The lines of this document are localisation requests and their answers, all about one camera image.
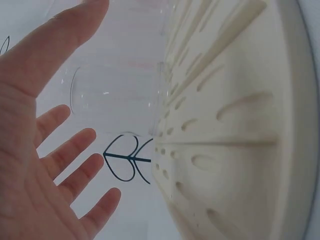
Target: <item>skin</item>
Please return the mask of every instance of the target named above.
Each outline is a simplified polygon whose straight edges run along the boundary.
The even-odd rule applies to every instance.
[[[104,164],[90,156],[53,180],[96,138],[84,129],[43,158],[37,147],[70,115],[65,105],[36,118],[36,98],[62,63],[96,32],[108,0],[86,0],[40,26],[0,57],[0,239],[92,240],[116,210],[110,189],[80,219],[70,208]]]

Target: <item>palm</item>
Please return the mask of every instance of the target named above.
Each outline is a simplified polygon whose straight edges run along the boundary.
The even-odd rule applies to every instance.
[[[36,96],[65,58],[95,32],[107,8],[108,1],[98,0],[63,12],[57,22],[40,27],[0,58],[0,239],[91,240],[118,205],[120,192],[113,188],[80,219],[70,208],[103,166],[99,154],[90,156],[58,186],[53,182],[95,140],[94,130],[82,130],[43,158],[37,154],[37,147],[68,118],[70,110],[60,105],[36,119]],[[81,20],[70,19],[75,16]],[[50,55],[46,51],[55,49],[47,47],[53,45],[54,36],[47,39],[45,33],[50,29],[61,38],[63,21],[72,29],[79,25],[81,32],[73,32],[78,41],[62,41],[67,46],[56,63],[46,62],[42,59]],[[38,49],[29,51],[27,47],[37,39],[33,47]],[[37,63],[32,61],[41,62],[41,71],[30,67]]]

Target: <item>transparent plastic container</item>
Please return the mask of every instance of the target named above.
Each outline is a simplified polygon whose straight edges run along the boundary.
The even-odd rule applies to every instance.
[[[53,17],[78,0],[56,0]],[[99,132],[156,134],[170,0],[111,0],[96,34],[63,66],[62,92],[75,122]]]

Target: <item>finger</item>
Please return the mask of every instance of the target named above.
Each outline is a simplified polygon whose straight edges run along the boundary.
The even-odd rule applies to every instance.
[[[37,97],[62,63],[97,31],[109,0],[84,0],[38,27],[0,58],[1,81]]]
[[[119,189],[110,189],[99,202],[80,219],[89,239],[94,239],[106,225],[111,215],[115,212],[120,198],[121,192]]]
[[[56,150],[45,156],[42,159],[42,163],[47,169],[49,176],[54,180],[95,139],[96,132],[93,129],[83,129]]]
[[[67,105],[59,105],[47,111],[36,119],[36,133],[34,137],[34,146],[39,145],[54,131],[57,127],[67,120],[70,116],[70,109]]]
[[[102,156],[97,153],[93,154],[58,186],[69,204],[73,203],[103,165],[104,159]]]

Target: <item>black line drawing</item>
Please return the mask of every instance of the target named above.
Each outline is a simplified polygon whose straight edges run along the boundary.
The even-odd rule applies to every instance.
[[[109,148],[120,138],[122,138],[124,135],[121,134],[119,136],[117,136],[109,145],[108,147],[105,149],[105,151],[103,152],[103,157],[104,157],[104,160],[106,162],[106,164],[108,165],[111,173],[120,181],[122,182],[130,182],[132,179],[134,179],[134,177],[136,176],[136,170],[138,171],[139,175],[141,176],[141,178],[147,183],[147,184],[150,184],[150,182],[143,176],[143,174],[141,173],[138,165],[137,165],[137,161],[138,162],[144,162],[144,163],[151,163],[151,159],[146,159],[146,158],[140,158],[140,157],[137,157],[138,153],[148,144],[150,143],[153,138],[151,138],[150,140],[146,141],[139,149],[139,140],[138,138],[133,135],[132,137],[135,139],[135,149],[128,155],[118,155],[118,154],[112,154],[112,153],[108,153],[108,150]],[[131,167],[132,167],[132,176],[128,179],[122,179],[120,178],[116,173],[115,171],[111,168],[110,166],[110,163],[107,159],[107,157],[113,157],[113,158],[117,158],[117,159],[123,159],[123,160],[127,160]]]
[[[0,48],[0,55],[2,54],[2,51],[4,50],[3,54],[5,54],[8,49],[9,49],[9,45],[10,45],[10,36],[7,36],[6,39],[4,40],[1,48]]]

